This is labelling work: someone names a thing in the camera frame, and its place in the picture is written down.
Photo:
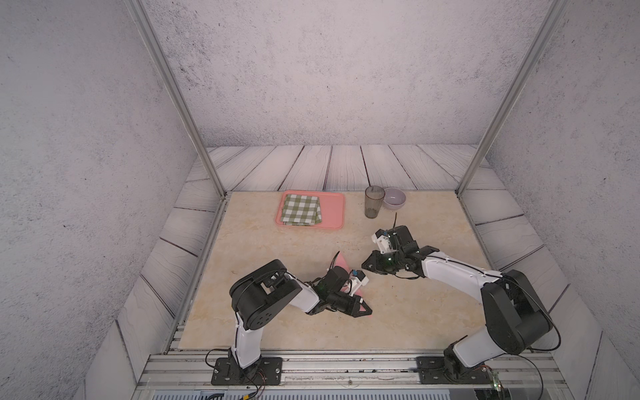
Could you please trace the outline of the pink square paper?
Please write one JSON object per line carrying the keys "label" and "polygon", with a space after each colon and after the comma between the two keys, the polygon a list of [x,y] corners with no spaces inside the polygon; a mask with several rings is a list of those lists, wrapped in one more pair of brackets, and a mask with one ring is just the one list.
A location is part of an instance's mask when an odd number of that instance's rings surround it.
{"label": "pink square paper", "polygon": [[[333,263],[332,263],[332,268],[342,268],[342,269],[343,269],[343,270],[345,270],[345,271],[346,271],[346,273],[348,274],[348,276],[347,276],[347,280],[346,280],[346,281],[345,281],[345,283],[343,284],[343,287],[340,289],[340,292],[348,293],[348,292],[349,292],[349,275],[350,275],[350,272],[351,272],[352,270],[354,270],[354,269],[351,269],[351,268],[348,266],[348,264],[347,264],[347,262],[346,262],[346,259],[344,258],[344,256],[343,256],[343,255],[341,255],[341,253],[337,253],[336,260],[335,260],[335,261],[333,261]],[[361,298],[363,298],[363,294],[362,294],[362,287],[360,288],[360,290],[358,290],[358,291],[356,292],[356,294],[355,294],[355,295],[358,295],[358,296],[360,296]]]}

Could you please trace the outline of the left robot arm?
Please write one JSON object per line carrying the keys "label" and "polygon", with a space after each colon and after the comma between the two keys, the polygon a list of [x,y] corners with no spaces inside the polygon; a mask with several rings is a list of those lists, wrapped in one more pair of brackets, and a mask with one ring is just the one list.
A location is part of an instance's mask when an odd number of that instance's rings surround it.
{"label": "left robot arm", "polygon": [[230,289],[236,331],[230,357],[241,369],[255,365],[261,358],[264,327],[287,306],[307,315],[323,311],[344,313],[353,318],[369,316],[373,310],[360,295],[368,284],[362,270],[353,270],[336,253],[324,276],[304,282],[275,259],[238,280]]}

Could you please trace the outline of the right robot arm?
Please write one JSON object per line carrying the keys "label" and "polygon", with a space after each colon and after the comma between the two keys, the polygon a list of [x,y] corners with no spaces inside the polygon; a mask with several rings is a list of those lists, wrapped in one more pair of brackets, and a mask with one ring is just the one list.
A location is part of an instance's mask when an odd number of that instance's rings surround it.
{"label": "right robot arm", "polygon": [[451,258],[439,249],[420,248],[405,226],[380,229],[378,248],[362,267],[381,275],[410,272],[412,278],[446,283],[483,306],[485,327],[447,347],[444,367],[455,379],[503,354],[520,355],[556,327],[524,273],[485,270]]}

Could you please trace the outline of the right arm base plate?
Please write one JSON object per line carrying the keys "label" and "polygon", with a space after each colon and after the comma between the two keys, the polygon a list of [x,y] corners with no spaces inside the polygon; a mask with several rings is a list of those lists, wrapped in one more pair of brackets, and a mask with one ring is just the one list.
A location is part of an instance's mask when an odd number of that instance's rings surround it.
{"label": "right arm base plate", "polygon": [[416,358],[421,384],[492,384],[493,375],[486,367],[465,367],[453,358]]}

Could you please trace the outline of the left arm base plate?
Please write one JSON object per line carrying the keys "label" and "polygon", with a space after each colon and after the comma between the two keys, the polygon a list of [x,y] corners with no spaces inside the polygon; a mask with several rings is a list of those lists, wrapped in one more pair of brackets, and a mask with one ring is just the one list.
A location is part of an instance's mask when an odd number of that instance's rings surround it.
{"label": "left arm base plate", "polygon": [[232,356],[218,358],[213,368],[213,386],[278,386],[283,371],[282,358],[261,357],[256,363],[240,368]]}

